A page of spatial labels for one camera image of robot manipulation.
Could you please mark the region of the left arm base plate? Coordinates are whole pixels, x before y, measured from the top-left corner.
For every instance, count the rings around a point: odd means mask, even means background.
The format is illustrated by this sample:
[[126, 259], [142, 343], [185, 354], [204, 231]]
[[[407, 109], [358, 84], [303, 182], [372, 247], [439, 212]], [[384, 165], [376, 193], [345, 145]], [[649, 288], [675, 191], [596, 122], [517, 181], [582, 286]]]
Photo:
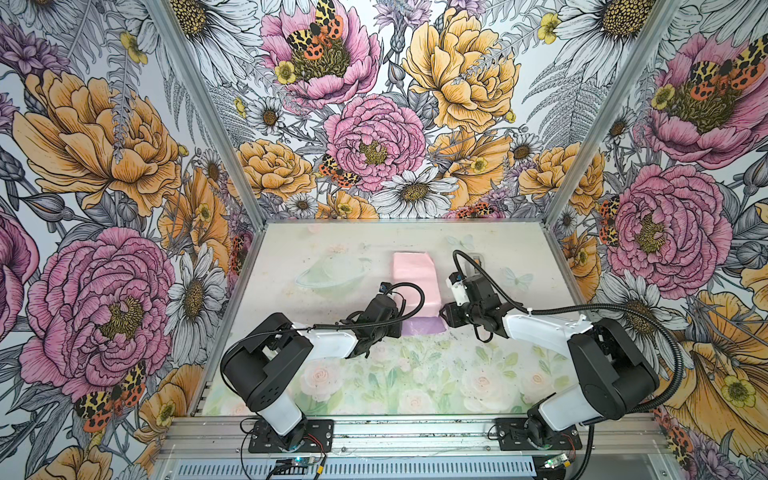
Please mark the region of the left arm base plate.
[[285, 435], [263, 419], [255, 421], [248, 431], [248, 452], [251, 454], [329, 453], [332, 449], [335, 422], [330, 419], [304, 419]]

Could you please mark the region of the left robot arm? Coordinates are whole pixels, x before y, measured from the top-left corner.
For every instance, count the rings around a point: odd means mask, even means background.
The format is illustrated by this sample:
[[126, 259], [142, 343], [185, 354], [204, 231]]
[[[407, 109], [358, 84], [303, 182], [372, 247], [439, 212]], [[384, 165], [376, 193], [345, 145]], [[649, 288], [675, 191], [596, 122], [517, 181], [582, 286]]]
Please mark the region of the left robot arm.
[[370, 354], [386, 337], [421, 311], [423, 290], [412, 282], [380, 285], [368, 306], [333, 324], [300, 326], [275, 312], [232, 344], [219, 364], [227, 388], [282, 439], [304, 434], [306, 415], [287, 388], [307, 362], [351, 359]]

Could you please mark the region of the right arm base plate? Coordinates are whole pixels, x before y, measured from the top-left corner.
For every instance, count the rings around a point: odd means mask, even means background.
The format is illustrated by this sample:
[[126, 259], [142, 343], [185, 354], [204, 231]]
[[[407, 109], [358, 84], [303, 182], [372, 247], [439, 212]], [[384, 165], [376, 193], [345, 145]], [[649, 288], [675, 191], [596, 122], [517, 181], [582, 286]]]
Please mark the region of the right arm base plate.
[[513, 450], [565, 450], [582, 448], [581, 438], [574, 427], [555, 431], [546, 424], [529, 417], [500, 417], [492, 421], [486, 438], [496, 442], [501, 451]]

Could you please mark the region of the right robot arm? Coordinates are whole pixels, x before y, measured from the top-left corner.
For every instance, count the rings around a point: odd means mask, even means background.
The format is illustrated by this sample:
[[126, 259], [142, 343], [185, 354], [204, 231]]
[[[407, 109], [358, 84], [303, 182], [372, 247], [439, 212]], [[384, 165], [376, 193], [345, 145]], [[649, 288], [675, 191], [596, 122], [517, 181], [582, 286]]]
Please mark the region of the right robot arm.
[[449, 327], [470, 325], [550, 350], [572, 363], [577, 383], [540, 400], [527, 412], [527, 436], [540, 445], [578, 423], [619, 420], [660, 386], [654, 367], [614, 319], [590, 322], [585, 316], [569, 320], [518, 312], [481, 275], [455, 272], [447, 284], [454, 300], [443, 306], [441, 317]]

